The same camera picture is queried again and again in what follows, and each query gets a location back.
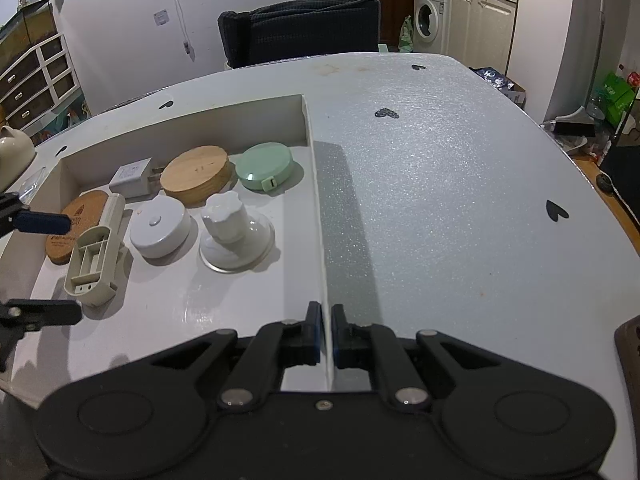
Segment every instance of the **white plastic holder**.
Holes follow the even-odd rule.
[[[270,220],[256,210],[247,211],[235,191],[210,196],[201,215],[207,231],[200,237],[200,256],[209,269],[251,269],[274,245]]]
[[[87,306],[99,306],[116,295],[113,282],[122,240],[118,236],[125,199],[112,194],[97,226],[82,233],[71,253],[65,292]]]

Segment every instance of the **wooden floor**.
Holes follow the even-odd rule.
[[[598,189],[596,186],[596,177],[600,173],[600,168],[596,166],[594,162],[591,161],[591,158],[587,155],[575,155],[572,157],[574,162],[577,164],[578,168],[584,173],[584,175],[589,179],[593,187],[596,189],[600,197],[604,200],[604,203],[607,204],[613,216],[616,217],[622,228],[624,229],[626,235],[631,240],[631,243],[636,248],[636,252],[640,254],[640,231],[636,228],[636,225],[627,214],[625,209],[622,207],[618,199],[615,195],[606,195]]]

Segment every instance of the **pot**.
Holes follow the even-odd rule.
[[[0,192],[24,173],[35,155],[36,149],[26,133],[11,126],[0,128]]]

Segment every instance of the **cork coaster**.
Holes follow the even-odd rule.
[[[45,243],[45,252],[56,265],[68,264],[71,251],[78,238],[89,227],[98,225],[102,210],[109,195],[95,190],[80,195],[62,210],[63,215],[71,218],[71,231],[66,235],[49,235]]]
[[[194,205],[225,187],[231,173],[232,165],[225,150],[200,146],[174,158],[164,168],[160,185],[168,196],[184,205]]]

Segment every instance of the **white round container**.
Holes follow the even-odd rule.
[[[145,258],[162,258],[185,241],[191,216],[182,202],[158,195],[138,209],[131,218],[129,236]]]

